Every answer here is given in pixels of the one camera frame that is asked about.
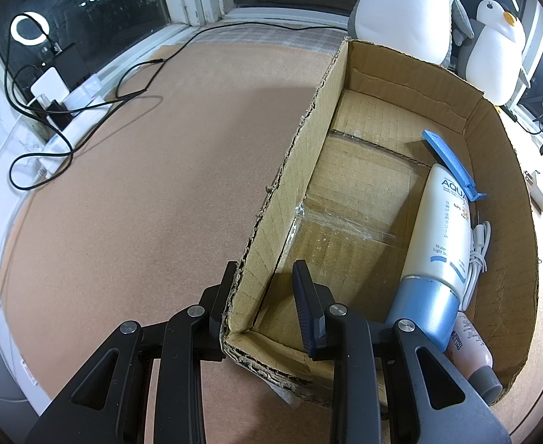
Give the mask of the small penguin plush toy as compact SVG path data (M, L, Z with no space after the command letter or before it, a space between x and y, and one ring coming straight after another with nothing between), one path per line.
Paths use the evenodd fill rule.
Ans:
M458 75L480 89L492 104L510 101L518 80L529 86L522 65L525 33L520 20L495 0L482 0L469 20L474 36L455 29Z

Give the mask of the cardboard box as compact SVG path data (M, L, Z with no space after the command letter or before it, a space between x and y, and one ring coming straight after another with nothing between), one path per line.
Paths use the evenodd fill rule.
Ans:
M331 397L332 364L304 351L291 268L367 319L388 314L440 135L482 193L492 227L469 315L509 388L527 361L538 255L523 172L498 110L455 74L393 49L346 40L332 58L257 217L223 314L238 365L295 396Z

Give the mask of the white power strip with chargers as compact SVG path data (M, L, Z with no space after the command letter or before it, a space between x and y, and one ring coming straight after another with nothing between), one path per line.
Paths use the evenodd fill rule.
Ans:
M74 43L67 45L30 88L34 102L47 112L46 119L64 137L51 137L41 151L47 175L55 174L71 149L106 115L111 105L101 96L101 79L90 71Z

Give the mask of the large penguin plush toy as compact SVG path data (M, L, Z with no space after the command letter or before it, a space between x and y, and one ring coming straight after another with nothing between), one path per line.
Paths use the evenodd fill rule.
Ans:
M348 31L353 39L443 67L450 63L454 44L474 37L460 0L357 0Z

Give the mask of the white aqua lotion tube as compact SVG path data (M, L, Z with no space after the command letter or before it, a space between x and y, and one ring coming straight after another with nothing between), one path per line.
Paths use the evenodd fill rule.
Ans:
M445 351L465 293L470 253L468 199L447 168L432 166L386 322L407 319Z

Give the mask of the plaid checkered cloth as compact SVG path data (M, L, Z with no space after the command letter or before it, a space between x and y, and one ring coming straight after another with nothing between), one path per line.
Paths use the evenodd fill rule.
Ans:
M273 45L332 55L345 38L346 32L335 28L241 23L200 32L193 42Z

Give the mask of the blue plastic clip case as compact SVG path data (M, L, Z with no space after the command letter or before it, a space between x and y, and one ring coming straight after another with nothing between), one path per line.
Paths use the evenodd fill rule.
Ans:
M439 134L424 129L422 135L426 143L432 147L440 160L445 164L445 167L448 168L448 171L454 176L470 202L479 202L486 198L487 195L477 190L476 183L466 167Z

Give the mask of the pink spray bottle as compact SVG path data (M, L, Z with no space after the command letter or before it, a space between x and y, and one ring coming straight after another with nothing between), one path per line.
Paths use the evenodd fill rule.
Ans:
M469 318L458 312L446 356L483 401L491 405L502 392L493 356Z

